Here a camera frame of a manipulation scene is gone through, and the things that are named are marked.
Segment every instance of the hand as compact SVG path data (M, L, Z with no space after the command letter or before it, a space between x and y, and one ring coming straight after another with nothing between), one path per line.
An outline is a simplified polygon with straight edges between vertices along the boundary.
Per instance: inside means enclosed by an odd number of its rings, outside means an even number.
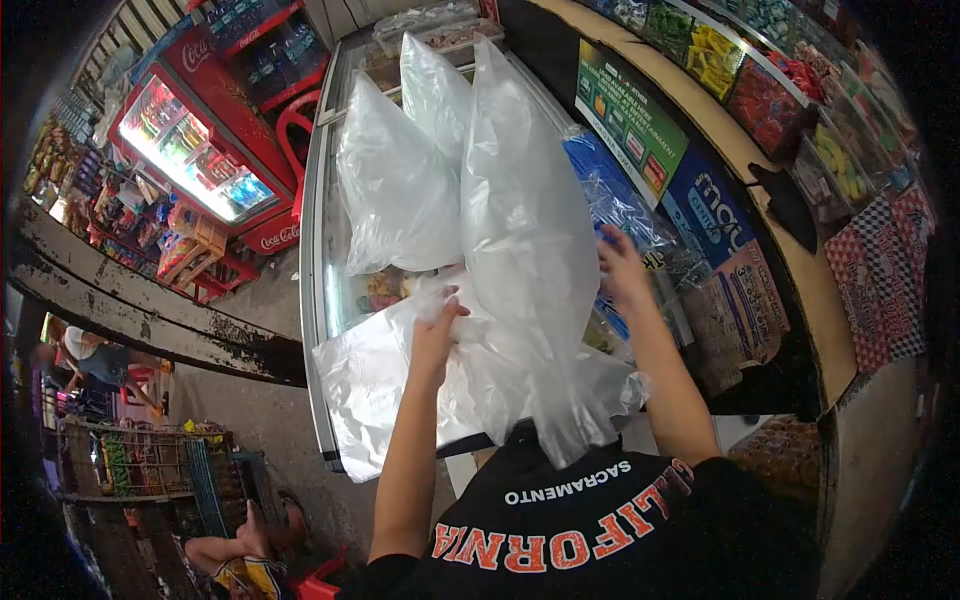
M597 240L600 271L607 274L601 287L613 297L617 312L629 325L644 311L657 309L650 280L630 236L613 225L602 225L600 230L613 240L613 244Z
M433 324L417 319L414 323L413 349L410 352L410 374L407 375L407 386L419 383L436 391L446 379L446 358L450 355L450 328L457 317L465 317L470 311L461 306L456 296L457 286L444 289L444 295L450 296L440 313L440 317Z

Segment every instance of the glass freezer lid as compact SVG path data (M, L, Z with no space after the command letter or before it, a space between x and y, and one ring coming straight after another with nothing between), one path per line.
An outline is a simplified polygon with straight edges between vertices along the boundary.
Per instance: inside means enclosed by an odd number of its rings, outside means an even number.
M210 143L209 130L154 75L118 127L120 136L167 179L225 223L235 223L276 196L247 167Z

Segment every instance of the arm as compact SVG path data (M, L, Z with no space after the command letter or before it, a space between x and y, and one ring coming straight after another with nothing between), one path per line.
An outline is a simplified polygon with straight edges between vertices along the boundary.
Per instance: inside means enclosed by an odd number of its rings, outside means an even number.
M70 382L66 384L66 387L63 388L64 394L70 394L77 387L77 384L81 379L84 378L84 372L77 370L73 373L73 377L70 378Z
M707 404L657 308L633 241L613 226L604 225L603 232L615 242L597 242L600 269L608 274L604 286L630 329L637 369L653 382L647 414L657 448L692 467L721 456Z
M388 554L419 558L426 549L437 468L437 392L446 376L450 327L468 314L451 298L435 324L417 320L410 373L376 489L368 563Z

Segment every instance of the clear plastic bag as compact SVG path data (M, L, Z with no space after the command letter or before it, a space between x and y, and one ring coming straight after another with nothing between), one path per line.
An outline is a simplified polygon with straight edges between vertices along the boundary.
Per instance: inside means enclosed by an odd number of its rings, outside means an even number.
M615 439L575 375L600 283L583 190L555 128L488 40L474 46L461 173L464 256L480 304L530 346L540 447L563 468Z
M337 152L352 228L348 275L462 260L460 189L437 145L357 72Z
M483 309L467 271L449 270L313 350L340 458L355 482L383 469L409 371L414 321L436 319L447 285L459 286L458 300L471 315L454 322L457 344L437 396L437 448L481 432L504 444L514 425L532 414L537 389L527 376L527 342ZM632 367L586 346L578 348L575 372L608 417L635 411L648 396L645 378Z
M436 142L450 168L459 174L470 121L467 78L425 43L404 34L400 81L403 112Z

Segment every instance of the coca-cola refrigerator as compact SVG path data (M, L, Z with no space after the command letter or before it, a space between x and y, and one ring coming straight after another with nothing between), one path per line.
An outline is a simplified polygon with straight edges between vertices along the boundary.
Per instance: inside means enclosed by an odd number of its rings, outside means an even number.
M156 56L108 138L255 252L271 254L300 238L290 213L296 176L202 28L183 32Z

